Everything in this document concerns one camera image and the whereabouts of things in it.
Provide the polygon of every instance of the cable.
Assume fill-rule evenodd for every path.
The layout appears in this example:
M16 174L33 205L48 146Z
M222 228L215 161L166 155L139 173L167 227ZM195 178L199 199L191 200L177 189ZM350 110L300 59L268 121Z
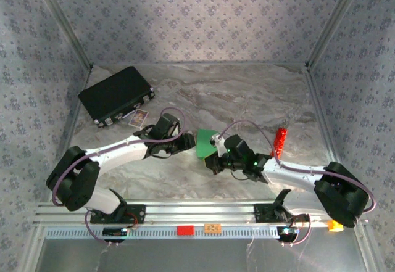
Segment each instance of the cable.
M130 142L123 142L123 143L121 143L121 144L117 144L117 145L114 146L114 147L108 147L107 149L103 149L103 150L101 150L101 151L99 151L99 152L96 152L96 153L92 153L92 154L88 154L88 155L82 156L81 158L79 158L78 160L76 160L74 163L72 163L72 164L63 172L63 174L59 177L59 179L57 180L57 182L56 182L56 184L55 184L55 186L54 186L54 189L52 190L52 202L53 202L53 204L56 205L56 206L64 206L63 204L58 203L58 201L56 201L56 193L57 193L57 190L59 189L60 184L63 182L63 179L70 173L70 171L72 171L72 170L73 170L79 163L81 163L82 161L84 161L84 160L86 160L86 159L88 159L88 158L97 156L97 155L102 155L102 154L106 154L106 153L112 152L112 151L117 150L117 149L120 149L120 148L122 148L122 147L130 146L130 145L132 145L132 144L141 144L141 143L146 143L146 142L150 142L150 143L154 143L154 144L163 144L163 143L165 143L165 142L174 141L174 140L176 140L177 138L179 138L179 137L183 134L183 132L184 132L186 116L185 116L184 112L183 112L182 110L180 110L178 107L166 107L166 108L164 108L164 109L160 112L160 116L163 115L163 112L164 112L165 110L169 110L169 109L177 110L177 111L179 111L179 112L182 114L182 116L183 116L183 125L182 125L182 127L181 127L181 129L180 129L180 132L179 132L176 136L173 136L172 138L168 138L168 139L162 139L162 140L156 140L156 139L139 139L139 140L130 141Z
M237 124L237 123L240 123L240 122L247 122L247 123L250 123L250 124L254 125L254 126L263 134L263 136L265 137L265 139L267 140L267 142L270 144L270 147L272 148L272 152L273 152L273 154L274 154L274 158L276 159L276 162L277 162L277 164L278 164L280 167L282 167L282 168L284 168L284 169L287 169L287 170L290 170L290 171L293 171L293 172L297 172L297 173L307 173L307 174L315 174L315 175L328 175L328 176L333 176L333 177L335 177L335 178L339 178L339 179L342 179L342 180L344 180L344 181L347 181L348 183L351 183L351 184L357 186L358 188L361 188L361 190L365 191L365 192L368 194L368 196L370 197L370 200L372 200L371 206L369 206L368 208L366 208L366 209L364 210L364 212L365 212L365 213L371 212L373 209L375 209L375 207L376 207L376 199L375 199L375 196L373 195L373 193L371 192L371 190L369 190L368 188L366 188L366 187L365 187L363 184L361 184L360 182L358 182L358 181L356 181L356 180L354 180L354 179L352 179L352 178L349 178L348 176L343 176L343 175L340 175L340 174L338 174L338 173L329 172L329 171L318 171L318 170L306 170L306 169L293 168L293 167L290 167L290 166L287 166L287 165L282 164L282 163L280 162L280 159L279 159L278 156L277 156L277 151L276 151L276 149L274 148L274 145L273 145L272 142L269 140L269 138L267 137L266 133L263 131L263 129L262 129L261 127L259 127L258 125L256 125L254 122L252 122L252 121L250 121L250 120L238 120L238 121L235 121L235 122L229 124L229 125L220 133L220 135L219 135L218 138L221 138L221 137L223 136L223 134L224 134L229 128L231 128L234 124Z
M246 181L249 178L237 178L235 177L235 175L233 174L233 170L230 171L230 174L234 177L234 179L237 179L238 181Z
M131 212L128 212L127 215L132 216L132 217L135 219L135 221L133 222L133 225L127 226L126 229L133 228L133 227L136 226L136 225L137 225L136 228L138 228L138 219L137 219L137 216L135 216L135 214L134 214L134 213L131 213Z
M85 214L84 222L85 222L86 229L88 230L89 234L90 234L93 238L95 238L95 240L97 240L97 241L99 241L99 242L107 243L105 240L98 238L98 237L95 235L95 233L92 231L91 227L89 226L89 223L88 223L88 215L89 215L91 212L92 212L92 210L88 210L88 211L86 212L86 214Z
M168 155L168 156L159 156L159 155L151 155L151 157L154 157L154 158L158 158L158 159L169 159L170 157L171 157L172 155L170 154L170 155Z
M302 226L300 228L298 228L298 230L300 231L303 227L304 227L304 220L303 220L303 216L304 215L297 215L296 217L300 219Z
M309 228L307 229L306 235L299 241L297 242L292 242L292 245L298 245L304 241L306 241L306 239L309 237L310 233L311 233L311 217L309 214L307 214L307 217L309 218Z

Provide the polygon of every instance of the wall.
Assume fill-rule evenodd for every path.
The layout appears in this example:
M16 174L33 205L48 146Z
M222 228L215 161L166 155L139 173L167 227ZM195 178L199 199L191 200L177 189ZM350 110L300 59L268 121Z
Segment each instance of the wall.
M43 0L0 0L0 271L14 271L87 70Z
M303 62L336 0L58 0L98 65Z
M342 161L373 190L370 215L395 271L395 0L354 0L314 70Z

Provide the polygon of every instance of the red block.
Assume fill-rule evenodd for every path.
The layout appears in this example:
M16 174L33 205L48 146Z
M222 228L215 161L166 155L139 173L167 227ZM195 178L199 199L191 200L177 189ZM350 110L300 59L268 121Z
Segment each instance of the red block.
M279 128L277 130L276 138L274 140L274 148L276 149L278 158L281 158L283 153L284 142L286 139L286 128Z
M177 236L193 236L194 234L194 226L177 226Z

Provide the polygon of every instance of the metal frame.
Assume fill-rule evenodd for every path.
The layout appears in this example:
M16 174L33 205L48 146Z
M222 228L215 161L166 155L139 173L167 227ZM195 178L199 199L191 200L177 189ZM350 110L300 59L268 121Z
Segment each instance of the metal frame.
M205 223L220 223L223 226L285 226L284 223L255 223L254 204L272 204L274 200L128 200L128 204L146 205L145 226L203 226ZM34 225L64 227L84 224L85 210L69 212L51 203L39 204L36 209ZM313 227L327 226L318 217L312 217Z
M45 241L46 228L38 225L30 231L26 247L18 265L19 272L34 272L40 259L41 249Z
M307 87L312 97L315 114L318 118L318 124L320 125L322 138L328 152L328 160L339 162L339 153L335 146L332 131L329 129L328 119L323 113L323 105L317 94L318 88L314 77L308 69L306 69L304 73L306 76ZM364 259L367 271L385 271L384 261L380 251L378 250L378 244L373 235L372 227L368 223L366 214L362 214L360 217L360 223L355 228L355 235L357 236L359 249L362 254L362 258Z
M89 62L88 56L85 54L85 51L75 35L73 28L71 27L69 21L67 20L66 15L63 13L62 8L60 7L57 0L44 0L49 10L53 14L58 26L62 29L67 41L75 51L75 54L78 57L78 60L81 64L88 70L91 67L91 63Z
M92 239L85 227L47 227L47 240L58 239ZM99 238L102 229L92 227L92 232ZM129 230L126 236L112 236L111 239L279 239L276 226L222 226L220 233L204 232L203 226L194 226L193 235L178 236L175 226L142 226Z
M324 29L322 30L318 41L315 43L314 48L312 49L309 58L307 59L309 71L312 71L320 60L322 54L325 52L326 47L328 46L332 36L336 33L340 22L342 21L345 13L348 8L352 4L353 0L339 0L335 8L332 11L331 17L328 19L328 22L325 24Z

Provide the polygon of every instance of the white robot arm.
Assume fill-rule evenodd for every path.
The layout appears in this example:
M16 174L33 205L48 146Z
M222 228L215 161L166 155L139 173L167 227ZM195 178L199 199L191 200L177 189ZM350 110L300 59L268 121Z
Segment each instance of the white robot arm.
M282 184L303 191L287 190L277 200L277 212L284 218L308 213L321 220L330 218L354 227L372 193L341 164L305 166L280 162L270 155L255 154L237 134L224 140L219 134L211 143L217 152L205 158L206 167L216 175L225 169L241 170L252 181Z
M96 186L100 175L131 161L157 157L160 151L174 155L194 146L193 135L180 131L179 120L165 113L156 125L115 144L88 150L69 148L46 184L56 205L64 205L70 211L82 207L98 210L117 221L125 214L126 202L115 191Z
M178 119L165 113L156 125L149 125L115 144L88 150L71 147L47 179L52 201L70 211L82 207L99 211L108 223L122 221L128 213L127 203L115 191L97 187L97 178L125 163L157 157L160 151L172 155L194 147L192 134L181 130L173 136L179 130ZM295 216L309 214L321 220L330 217L344 226L354 227L366 211L369 196L372 197L354 175L336 162L325 167L280 162L270 155L254 153L237 134L226 140L217 134L212 144L217 152L204 161L215 175L225 169L241 170L251 181L303 190L282 191L273 205L266 205L271 209L268 216L257 211L256 218L261 218L261 222L287 222Z

